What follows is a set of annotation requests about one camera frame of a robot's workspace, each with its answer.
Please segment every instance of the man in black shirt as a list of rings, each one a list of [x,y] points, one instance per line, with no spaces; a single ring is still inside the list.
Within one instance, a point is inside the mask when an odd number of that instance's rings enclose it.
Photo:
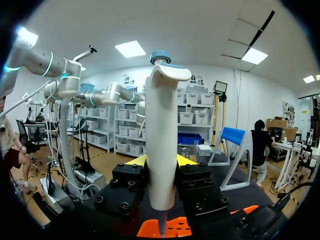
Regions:
[[[264,121],[258,120],[254,124],[254,130],[251,131],[253,143],[252,166],[254,167],[253,171],[258,173],[256,184],[260,188],[262,188],[262,183],[268,173],[265,148],[275,144],[275,137],[270,137],[267,131],[263,131],[264,128]]]

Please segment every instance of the cardboard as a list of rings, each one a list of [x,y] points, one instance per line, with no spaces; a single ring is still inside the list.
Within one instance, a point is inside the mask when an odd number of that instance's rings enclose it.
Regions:
[[[278,119],[267,119],[266,126],[267,126],[267,128],[285,129],[287,127],[287,121],[286,120],[278,120]]]
[[[292,142],[296,140],[297,129],[293,127],[283,128],[282,131],[285,131],[286,140]]]

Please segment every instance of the person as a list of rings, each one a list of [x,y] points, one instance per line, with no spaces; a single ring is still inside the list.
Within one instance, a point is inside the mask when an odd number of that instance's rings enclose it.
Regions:
[[[265,180],[268,169],[265,157],[265,148],[275,144],[275,137],[270,137],[267,131],[263,131],[265,123],[261,119],[254,124],[254,130],[252,130],[252,144],[253,144],[253,156],[252,156],[252,170],[258,173],[256,184],[262,188],[262,183]]]
[[[1,97],[0,113],[4,111],[5,102],[6,97]],[[30,155],[27,154],[26,147],[22,146],[16,137],[12,125],[6,116],[0,117],[0,145],[6,171],[10,171],[12,167],[19,169],[22,165],[24,192],[26,194],[34,192],[37,189],[36,186],[28,182],[31,165]]]

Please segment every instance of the desk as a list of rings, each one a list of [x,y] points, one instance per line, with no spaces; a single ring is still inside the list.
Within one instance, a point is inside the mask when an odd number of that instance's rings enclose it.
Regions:
[[[293,166],[294,166],[294,162],[295,162],[293,160],[293,158],[294,158],[295,153],[300,154],[301,147],[293,147],[292,144],[279,143],[279,142],[276,142],[274,145],[272,145],[272,147],[283,149],[283,150],[287,151],[283,167],[282,167],[281,171],[279,171],[280,176],[274,186],[275,189],[281,190],[284,187],[286,187],[290,182],[289,174],[291,173]],[[311,147],[311,149],[312,149],[312,158],[316,159],[318,161],[320,159],[320,149],[315,148],[315,147]]]

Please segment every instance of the ceiling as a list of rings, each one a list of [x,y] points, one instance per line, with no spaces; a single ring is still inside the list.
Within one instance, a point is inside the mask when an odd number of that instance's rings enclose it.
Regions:
[[[228,57],[244,55],[272,10],[252,46],[268,57],[257,66]],[[47,0],[25,25],[39,35],[40,48],[61,57],[73,59],[93,45],[98,53],[81,61],[82,77],[146,66],[163,49],[174,64],[250,70],[295,91],[320,85],[303,81],[320,70],[304,32],[276,0]],[[145,56],[125,58],[115,48],[134,40]]]

